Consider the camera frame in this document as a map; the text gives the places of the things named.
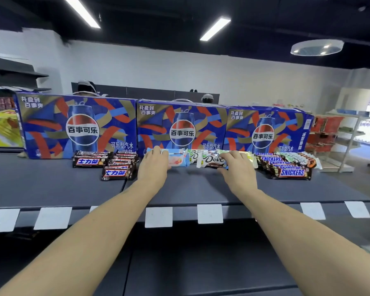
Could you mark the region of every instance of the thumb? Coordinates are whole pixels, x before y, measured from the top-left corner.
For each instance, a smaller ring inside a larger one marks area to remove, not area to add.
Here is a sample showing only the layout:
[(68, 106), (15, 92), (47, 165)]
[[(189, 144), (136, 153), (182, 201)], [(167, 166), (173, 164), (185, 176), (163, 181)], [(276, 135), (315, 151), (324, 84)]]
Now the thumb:
[(225, 168), (218, 168), (218, 172), (223, 175), (223, 178), (225, 179), (226, 182), (226, 178), (229, 175), (229, 171)]

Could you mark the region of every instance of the blue candy wrapper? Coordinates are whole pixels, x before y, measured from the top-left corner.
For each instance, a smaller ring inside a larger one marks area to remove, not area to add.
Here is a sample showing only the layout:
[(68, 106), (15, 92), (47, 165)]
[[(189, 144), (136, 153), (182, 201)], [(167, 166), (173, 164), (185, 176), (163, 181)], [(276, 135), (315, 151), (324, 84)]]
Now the blue candy wrapper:
[(171, 167), (188, 167), (189, 166), (189, 153), (186, 149), (161, 149), (163, 151), (168, 151), (168, 164)]

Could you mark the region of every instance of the forearm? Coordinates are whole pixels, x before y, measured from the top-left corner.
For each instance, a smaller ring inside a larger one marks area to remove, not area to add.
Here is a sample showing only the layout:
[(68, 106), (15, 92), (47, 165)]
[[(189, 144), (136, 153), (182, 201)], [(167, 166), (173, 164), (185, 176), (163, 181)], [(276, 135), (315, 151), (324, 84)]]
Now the forearm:
[(370, 254), (262, 191), (244, 204), (306, 296), (370, 295)]
[(1, 288), (0, 296), (93, 294), (157, 192), (146, 187), (136, 181), (79, 220)]

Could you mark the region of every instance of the right arm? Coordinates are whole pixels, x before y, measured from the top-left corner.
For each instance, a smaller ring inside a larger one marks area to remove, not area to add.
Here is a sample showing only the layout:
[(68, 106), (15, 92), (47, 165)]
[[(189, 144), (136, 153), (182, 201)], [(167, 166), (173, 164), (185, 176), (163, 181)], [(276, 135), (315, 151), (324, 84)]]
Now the right arm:
[(221, 155), (229, 188), (251, 211), (306, 296), (370, 296), (370, 254), (325, 225), (257, 188), (250, 160), (237, 151)]

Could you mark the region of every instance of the left hand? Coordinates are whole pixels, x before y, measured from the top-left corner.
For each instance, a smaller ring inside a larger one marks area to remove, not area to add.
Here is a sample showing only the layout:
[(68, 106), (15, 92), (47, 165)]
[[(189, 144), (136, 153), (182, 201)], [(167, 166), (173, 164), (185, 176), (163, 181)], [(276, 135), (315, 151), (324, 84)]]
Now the left hand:
[(162, 188), (167, 178), (168, 151), (161, 154), (161, 149), (155, 146), (143, 158), (138, 168), (138, 180), (145, 182), (149, 187), (156, 189), (156, 192)]

